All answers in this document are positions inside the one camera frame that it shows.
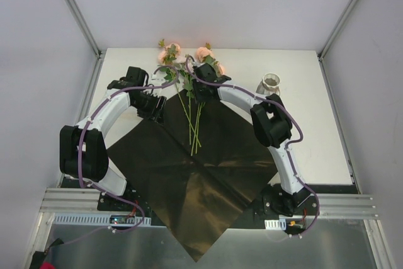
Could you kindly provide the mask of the black wrapping paper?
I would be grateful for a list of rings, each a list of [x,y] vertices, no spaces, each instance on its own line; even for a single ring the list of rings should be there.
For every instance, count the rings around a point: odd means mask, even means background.
[[[277,172],[253,126],[219,101],[200,115],[201,146],[191,153],[184,93],[167,100],[164,121],[141,121],[108,148],[126,177],[185,251],[198,261]]]

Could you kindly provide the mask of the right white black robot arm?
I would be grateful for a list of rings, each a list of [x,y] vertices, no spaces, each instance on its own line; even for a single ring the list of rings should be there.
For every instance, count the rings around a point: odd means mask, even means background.
[[[283,191],[283,207],[290,215],[298,215],[306,207],[310,191],[303,180],[291,145],[304,138],[300,127],[285,109],[277,94],[265,96],[252,93],[218,76],[210,64],[202,64],[190,72],[196,100],[228,102],[252,119],[254,134],[271,153],[278,170]]]

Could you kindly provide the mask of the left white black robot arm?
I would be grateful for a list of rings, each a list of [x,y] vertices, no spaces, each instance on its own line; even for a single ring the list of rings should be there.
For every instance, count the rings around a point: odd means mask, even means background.
[[[162,123],[167,98],[159,92],[166,86],[163,77],[156,73],[150,76],[139,67],[129,67],[125,76],[113,80],[90,114],[74,126],[65,125],[60,130],[61,173],[112,193],[111,204],[120,212],[128,211],[133,196],[125,191],[126,179],[110,168],[105,137],[130,107],[137,110],[140,118]]]

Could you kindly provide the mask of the white ribbed ceramic vase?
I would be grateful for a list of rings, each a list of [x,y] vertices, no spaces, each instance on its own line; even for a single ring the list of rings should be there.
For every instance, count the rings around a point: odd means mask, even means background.
[[[265,96],[270,96],[272,94],[280,95],[280,77],[274,73],[265,74],[258,87],[256,88],[256,92],[258,94],[263,94]]]

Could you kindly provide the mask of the left aluminium corner post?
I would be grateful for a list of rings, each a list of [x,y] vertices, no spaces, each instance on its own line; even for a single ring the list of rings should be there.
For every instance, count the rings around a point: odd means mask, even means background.
[[[64,0],[67,7],[69,8],[74,20],[76,21],[77,26],[79,27],[81,33],[83,34],[85,40],[87,41],[88,45],[90,46],[94,55],[98,58],[102,55],[102,50],[100,49],[99,45],[97,44],[88,23],[85,20],[84,15],[82,14],[76,0]]]

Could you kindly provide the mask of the aluminium corner post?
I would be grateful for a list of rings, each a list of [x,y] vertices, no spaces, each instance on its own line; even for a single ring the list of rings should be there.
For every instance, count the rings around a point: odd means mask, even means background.
[[[347,5],[332,28],[323,48],[321,48],[321,51],[317,54],[319,62],[322,62],[327,53],[330,51],[332,45],[336,41],[344,26],[347,24],[349,17],[353,14],[353,11],[359,2],[360,0],[349,0],[347,2]]]
[[[90,46],[94,55],[98,58],[102,55],[102,50],[100,49],[99,45],[97,44],[88,23],[85,20],[84,15],[82,14],[76,0],[64,0],[67,7],[69,8],[74,20],[76,21],[77,26],[79,27],[81,33],[83,34],[85,40],[87,41],[88,45]]]

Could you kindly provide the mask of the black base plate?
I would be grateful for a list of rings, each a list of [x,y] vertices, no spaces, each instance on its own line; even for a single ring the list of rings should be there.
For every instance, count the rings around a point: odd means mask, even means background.
[[[64,178],[61,188],[79,188],[78,180],[71,178]],[[160,220],[157,214],[152,210],[151,206],[147,204],[144,198],[140,197],[139,193],[134,188],[130,187],[123,194],[123,198],[133,200],[138,203],[145,212],[145,216],[151,219],[152,226],[164,226],[165,224]],[[232,223],[229,228],[232,229],[263,229],[264,220],[279,219],[280,214],[291,214],[291,209],[286,210],[285,206],[292,207],[291,201],[286,202],[285,193],[280,190],[280,185],[268,185],[263,191],[256,197],[255,200],[249,204],[245,211],[238,216],[238,218]],[[298,208],[293,208],[293,215],[299,215],[302,219],[294,219],[296,224],[299,224],[306,228],[306,216],[315,216],[317,209],[317,203],[313,196],[309,197]],[[112,197],[102,196],[98,194],[96,200],[96,210],[100,211],[114,211],[114,212],[129,212],[133,210],[127,203],[118,201]]]

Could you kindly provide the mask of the aluminium frame rail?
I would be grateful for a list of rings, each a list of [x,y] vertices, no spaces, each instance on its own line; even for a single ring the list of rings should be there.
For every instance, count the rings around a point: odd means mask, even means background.
[[[42,213],[96,214],[101,193],[95,189],[48,188],[40,206]],[[380,217],[373,197],[360,194],[319,193],[310,197],[303,208],[320,219],[376,220]]]

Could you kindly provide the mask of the right aluminium corner post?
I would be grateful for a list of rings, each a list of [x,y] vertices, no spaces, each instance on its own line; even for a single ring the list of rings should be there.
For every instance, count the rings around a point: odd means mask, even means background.
[[[322,62],[327,53],[330,51],[332,45],[336,41],[344,26],[347,24],[349,17],[353,14],[353,11],[359,2],[360,0],[349,0],[347,2],[347,5],[332,28],[323,48],[321,48],[321,51],[317,54],[319,62]]]

